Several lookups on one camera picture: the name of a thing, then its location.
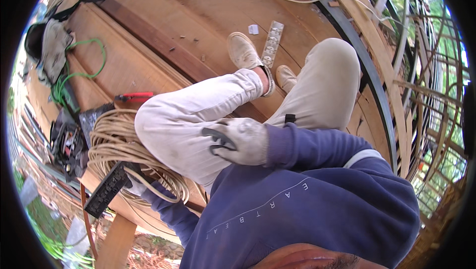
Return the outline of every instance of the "red pliers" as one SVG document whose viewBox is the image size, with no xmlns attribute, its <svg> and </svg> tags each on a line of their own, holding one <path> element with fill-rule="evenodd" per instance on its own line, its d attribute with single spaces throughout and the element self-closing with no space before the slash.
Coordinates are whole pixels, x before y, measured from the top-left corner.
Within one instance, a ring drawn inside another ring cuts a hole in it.
<svg viewBox="0 0 476 269">
<path fill-rule="evenodd" d="M 136 93 L 124 93 L 114 97 L 114 100 L 120 100 L 125 102 L 145 103 L 148 99 L 154 96 L 153 92 L 136 92 Z"/>
</svg>

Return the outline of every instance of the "white pants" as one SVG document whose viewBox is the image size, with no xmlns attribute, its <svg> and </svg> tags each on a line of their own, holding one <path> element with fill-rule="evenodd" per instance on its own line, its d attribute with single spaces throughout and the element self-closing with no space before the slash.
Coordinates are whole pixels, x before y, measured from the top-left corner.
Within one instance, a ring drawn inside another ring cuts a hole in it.
<svg viewBox="0 0 476 269">
<path fill-rule="evenodd" d="M 347 42 L 329 38 L 307 54 L 297 83 L 266 123 L 283 127 L 286 114 L 304 129 L 344 130 L 359 87 L 360 63 Z M 201 184 L 209 193 L 220 171 L 230 165 L 213 156 L 214 142 L 203 127 L 263 94 L 258 75 L 248 69 L 208 79 L 149 99 L 135 118 L 142 144 L 162 163 Z"/>
</svg>

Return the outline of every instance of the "cuff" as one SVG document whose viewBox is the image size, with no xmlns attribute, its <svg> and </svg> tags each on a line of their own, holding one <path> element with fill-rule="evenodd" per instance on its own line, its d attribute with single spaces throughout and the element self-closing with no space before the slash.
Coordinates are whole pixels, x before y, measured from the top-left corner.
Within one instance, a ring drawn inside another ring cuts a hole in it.
<svg viewBox="0 0 476 269">
<path fill-rule="evenodd" d="M 286 165 L 293 156 L 294 137 L 290 127 L 283 129 L 266 124 L 269 135 L 266 167 Z"/>
</svg>

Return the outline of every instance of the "knee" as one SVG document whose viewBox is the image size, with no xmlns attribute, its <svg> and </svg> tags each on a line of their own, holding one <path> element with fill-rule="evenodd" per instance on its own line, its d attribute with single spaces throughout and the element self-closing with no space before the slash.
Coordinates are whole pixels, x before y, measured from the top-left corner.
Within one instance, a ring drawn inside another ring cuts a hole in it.
<svg viewBox="0 0 476 269">
<path fill-rule="evenodd" d="M 163 126 L 170 119 L 170 109 L 155 97 L 145 102 L 137 111 L 134 128 L 140 140 L 147 138 L 154 128 Z"/>
<path fill-rule="evenodd" d="M 306 63 L 310 59 L 333 59 L 348 64 L 349 67 L 360 69 L 360 63 L 354 47 L 339 38 L 326 38 L 315 45 L 307 54 Z"/>
</svg>

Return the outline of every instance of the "shoe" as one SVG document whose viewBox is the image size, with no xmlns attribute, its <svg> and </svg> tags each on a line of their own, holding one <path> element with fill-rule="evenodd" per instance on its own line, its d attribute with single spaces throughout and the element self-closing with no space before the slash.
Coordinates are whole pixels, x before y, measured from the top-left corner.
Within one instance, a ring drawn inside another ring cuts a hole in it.
<svg viewBox="0 0 476 269">
<path fill-rule="evenodd" d="M 286 65 L 278 66 L 276 69 L 276 81 L 277 85 L 281 87 L 286 94 L 296 85 L 298 80 L 293 71 Z"/>
<path fill-rule="evenodd" d="M 259 58 L 258 52 L 256 51 L 255 45 L 253 42 L 241 32 L 233 32 L 228 36 L 228 53 L 230 55 L 231 61 L 235 64 L 238 69 L 254 69 L 255 67 L 261 67 L 269 81 L 269 89 L 261 97 L 269 97 L 275 89 L 275 83 L 271 71 Z"/>
</svg>

